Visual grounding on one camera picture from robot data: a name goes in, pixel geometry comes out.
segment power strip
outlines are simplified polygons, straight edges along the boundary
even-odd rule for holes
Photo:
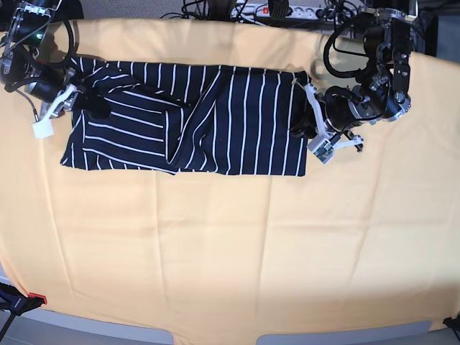
[[[231,13],[231,16],[235,18],[238,14],[240,6],[243,5],[243,2],[238,1],[236,3],[236,8]],[[333,23],[332,19],[319,18],[317,13],[322,10],[320,7],[310,7],[310,6],[290,6],[289,15],[284,20],[295,20],[295,21],[318,21],[321,19],[324,23]],[[325,17],[332,17],[333,10],[329,9]],[[246,4],[243,10],[243,14],[247,16],[254,16],[255,20],[258,19],[270,19],[270,12],[267,4]]]

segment folded clothing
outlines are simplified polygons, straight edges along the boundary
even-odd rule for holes
[[[306,139],[290,123],[306,109],[305,72],[73,60],[108,119],[72,114],[61,164],[84,170],[305,175]]]

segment striped garment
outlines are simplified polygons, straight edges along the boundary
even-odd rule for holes
[[[73,60],[111,105],[108,119],[72,114],[61,164],[84,170],[305,175],[305,139],[289,124],[305,109],[305,72]]]

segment white stripe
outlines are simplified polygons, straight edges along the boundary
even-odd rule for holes
[[[220,75],[221,75],[221,71],[219,70],[219,72],[217,73],[216,77],[214,77],[213,83],[209,86],[209,88],[208,88],[208,90],[206,91],[206,93],[205,93],[203,96],[201,96],[200,99],[198,99],[198,102],[196,102],[195,108],[193,108],[193,110],[192,110],[190,116],[188,117],[187,121],[185,122],[184,128],[187,127],[188,122],[190,121],[190,119],[193,117],[193,114],[195,113],[195,110],[198,108],[198,106],[201,104],[201,102],[207,97],[207,95],[209,94],[209,92],[210,92],[210,91],[212,90],[212,88],[214,87],[214,84],[216,84],[216,81],[219,79],[219,76],[220,76]],[[180,147],[180,145],[182,144],[183,138],[184,138],[183,133],[181,133],[178,147]],[[176,156],[176,154],[177,154],[178,152],[179,152],[179,150],[177,149],[177,150],[175,151],[174,155],[172,156],[171,160],[168,160],[168,159],[166,158],[166,162],[167,162],[168,164],[170,164],[170,163],[174,160],[174,158],[175,158],[175,156]]]
[[[262,133],[262,99],[264,96],[264,87],[265,87],[265,73],[267,70],[264,70],[264,74],[262,74],[262,87],[260,88],[260,95],[259,95],[259,133],[257,135],[257,145],[256,145],[256,165],[254,167],[254,175],[257,174],[257,165],[259,164],[259,148],[260,148],[260,136]]]
[[[114,101],[113,99],[110,99],[110,98],[107,98],[107,97],[104,97],[103,99],[105,99],[106,101],[109,101],[110,103],[115,103],[115,104],[118,104],[120,106],[127,106],[128,108],[139,109],[139,110],[142,110],[142,111],[148,111],[149,113],[156,113],[156,114],[161,114],[162,113],[161,111],[144,109],[144,108],[140,108],[138,106],[130,106],[129,104],[125,104],[125,103],[122,103],[122,102],[117,102],[117,101]]]
[[[183,128],[184,128],[184,109],[180,108],[180,133],[182,133]]]
[[[86,129],[85,129],[85,113],[83,110],[81,111],[81,117],[82,117],[82,125],[83,125],[83,143],[85,143],[85,135],[86,135]]]
[[[75,167],[75,155],[73,153],[73,143],[72,143],[72,167]]]
[[[98,68],[97,70],[94,70],[94,71],[92,72],[92,74],[90,74],[90,75],[87,76],[87,78],[92,77],[93,75],[95,75],[98,71],[100,71],[100,70],[103,69],[103,68],[104,68],[104,67],[100,67],[100,68]]]
[[[300,163],[302,162],[302,149],[303,149],[303,138],[300,140],[299,160],[297,162],[297,171],[295,172],[295,176],[299,176]]]
[[[131,85],[118,85],[118,86],[115,86],[114,88],[111,88],[109,90],[109,93],[114,92],[117,88],[135,88],[136,86],[139,86],[139,85],[141,85],[141,83],[135,83]]]
[[[196,134],[196,131],[198,131],[198,129],[201,127],[201,125],[204,123],[204,121],[207,120],[207,118],[209,117],[209,114],[213,111],[213,108],[216,106],[216,101],[214,101],[212,107],[209,109],[208,113],[206,114],[206,116],[204,117],[203,120],[201,120],[200,124],[195,128],[195,130],[193,131],[193,134],[192,134],[192,145],[193,145],[193,149],[192,149],[192,154],[190,155],[190,159],[188,160],[188,163],[187,165],[185,166],[185,169],[188,169],[188,166],[192,163],[192,159],[193,159],[193,156],[195,154],[195,134]]]
[[[114,75],[113,77],[110,77],[110,79],[120,79],[124,77],[129,77],[129,75],[128,74]]]
[[[203,91],[205,79],[206,79],[206,66],[203,66],[203,80],[201,81],[200,94]]]
[[[125,134],[128,134],[128,135],[132,135],[133,137],[138,137],[138,138],[146,139],[146,140],[152,140],[153,142],[163,142],[163,139],[146,137],[146,136],[138,134],[138,133],[128,132],[128,131],[125,131],[124,129],[109,126],[108,124],[97,124],[97,123],[91,122],[91,121],[89,121],[88,124],[90,124],[91,126],[95,126],[95,127],[112,129],[112,130],[120,132],[120,133],[125,133]]]
[[[217,138],[217,107],[214,108],[214,140],[213,140],[213,159],[216,169],[214,170],[217,173],[217,159],[216,159],[216,138]]]
[[[144,65],[144,84],[147,84],[147,63]]]
[[[117,147],[121,147],[122,149],[126,149],[126,150],[129,150],[129,151],[145,153],[146,155],[159,156],[159,157],[164,157],[165,156],[164,154],[161,154],[161,153],[152,152],[152,151],[146,151],[144,149],[136,149],[135,147],[130,147],[130,146],[119,144],[117,142],[112,142],[111,140],[107,140],[106,138],[87,136],[86,139],[99,140],[100,142],[106,142],[107,144],[117,146]]]
[[[170,129],[170,113],[168,113],[167,111],[165,112],[165,120],[165,156],[167,160],[167,137],[169,136],[167,132]]]
[[[160,88],[160,84],[161,84],[161,63],[158,64],[158,85],[157,87]]]
[[[188,86],[190,85],[190,72],[191,72],[191,67],[190,67],[190,66],[188,66],[188,74],[187,74],[187,86],[185,87],[184,103],[187,103],[187,96],[188,96]]]
[[[122,117],[122,118],[124,118],[124,119],[136,121],[136,122],[139,122],[139,123],[141,123],[141,124],[146,124],[146,125],[149,125],[149,126],[152,126],[152,127],[163,128],[163,126],[160,125],[160,124],[151,124],[150,122],[143,121],[143,120],[139,120],[139,119],[135,119],[134,117],[126,116],[126,115],[123,115],[123,114],[114,113],[113,111],[111,112],[111,114],[114,115],[114,116]]]
[[[289,115],[287,116],[287,139],[286,139],[286,148],[285,148],[285,162],[282,166],[283,175],[285,175],[286,173],[286,165],[288,163],[288,148],[289,148],[289,138],[290,138],[290,117],[293,113],[293,96],[294,96],[294,84],[291,86],[291,89],[290,89]]]
[[[201,146],[201,142],[203,142],[203,138],[204,137],[201,137],[201,139],[200,139],[200,146]],[[203,162],[203,165],[201,165],[200,170],[202,170],[204,168],[204,166],[206,165],[206,163],[208,162],[208,157],[206,156],[206,153],[205,152],[203,152],[203,153],[204,153],[204,162]]]
[[[98,79],[96,80],[94,83],[93,83],[93,87],[96,86],[96,84],[99,82],[99,81],[106,81],[107,79],[120,79],[120,78],[124,78],[124,77],[129,77],[129,75],[127,74],[121,74],[121,75],[115,75],[114,77],[111,77],[110,75],[106,75],[105,77],[103,77],[102,79]]]
[[[168,102],[168,101],[163,101],[162,99],[158,99],[158,98],[144,96],[144,95],[141,95],[139,93],[134,93],[134,92],[131,92],[131,91],[122,91],[122,92],[127,94],[127,95],[130,95],[130,96],[136,96],[136,97],[139,97],[139,98],[147,99],[148,101],[154,101],[154,102],[158,102],[158,103],[169,104],[170,106],[178,106],[175,103],[171,103],[171,102]]]
[[[275,108],[273,109],[273,135],[272,135],[272,147],[270,149],[270,162],[268,167],[268,175],[272,173],[272,160],[273,160],[273,148],[275,147],[275,132],[276,132],[276,113],[278,107],[278,91],[280,90],[281,77],[278,74],[278,85],[275,91]]]
[[[83,153],[83,156],[85,157],[85,170],[88,170],[88,159],[86,158],[86,152]]]
[[[175,69],[176,69],[177,65],[174,65],[174,67],[172,68],[172,86],[171,86],[171,95],[174,94],[174,87],[175,87]]]
[[[236,67],[233,67],[233,73],[231,75],[231,80],[230,80],[230,92],[229,92],[229,140],[227,142],[227,162],[229,164],[229,169],[227,170],[225,175],[228,175],[230,173],[230,143],[231,143],[231,93],[233,92],[233,81],[235,79],[235,72],[236,72]]]
[[[94,152],[94,153],[96,153],[96,154],[98,154],[98,155],[101,155],[101,156],[104,156],[105,158],[108,158],[108,159],[109,159],[110,166],[111,166],[112,169],[114,169],[114,166],[112,165],[112,162],[111,162],[110,160],[114,160],[115,162],[119,162],[119,163],[125,163],[125,164],[130,164],[130,165],[136,165],[136,166],[139,166],[139,167],[146,167],[147,169],[159,170],[159,171],[163,171],[163,172],[165,172],[165,173],[175,174],[174,171],[161,169],[161,168],[159,168],[159,167],[151,167],[151,166],[149,166],[149,165],[144,165],[144,164],[129,162],[129,161],[127,161],[127,160],[120,160],[120,159],[118,159],[118,158],[115,158],[115,157],[106,155],[105,153],[99,152],[99,151],[96,150],[96,149],[85,149],[85,148],[83,148],[83,151]]]
[[[77,123],[75,124],[75,126],[72,128],[72,131],[70,132],[71,134],[73,133],[73,131],[75,131],[75,128],[77,128],[78,124],[80,123],[81,121],[81,114],[83,113],[83,111],[80,111],[80,116],[78,117],[78,120],[77,120]]]
[[[241,162],[239,165],[239,174],[243,174],[243,163],[244,163],[244,148],[246,147],[246,122],[247,122],[247,91],[249,90],[249,80],[251,78],[251,68],[248,69],[246,79],[246,90],[244,92],[244,103],[243,103],[243,146],[241,147]]]

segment yellow tablecloth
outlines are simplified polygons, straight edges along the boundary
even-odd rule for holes
[[[66,51],[63,27],[55,39]],[[79,22],[78,40],[78,53],[106,60],[305,69],[318,87],[336,82],[325,37],[295,30],[117,19]],[[362,63],[340,58],[342,69]],[[310,155],[304,178],[61,167],[70,117],[35,140],[29,104],[2,90],[1,264],[52,311],[164,328],[176,344],[438,328],[460,309],[460,66],[418,54],[410,64],[412,111],[360,127],[360,155],[343,149],[327,166]]]

